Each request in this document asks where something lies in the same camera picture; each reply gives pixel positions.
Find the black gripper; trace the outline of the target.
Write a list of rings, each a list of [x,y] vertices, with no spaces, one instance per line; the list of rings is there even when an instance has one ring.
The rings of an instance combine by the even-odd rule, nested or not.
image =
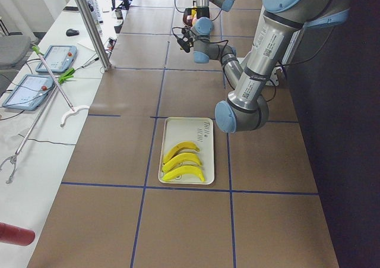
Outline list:
[[[209,7],[196,7],[197,19],[202,17],[210,18],[210,9]]]
[[[191,47],[194,46],[194,35],[195,33],[189,27],[183,28],[183,38],[191,43]]]

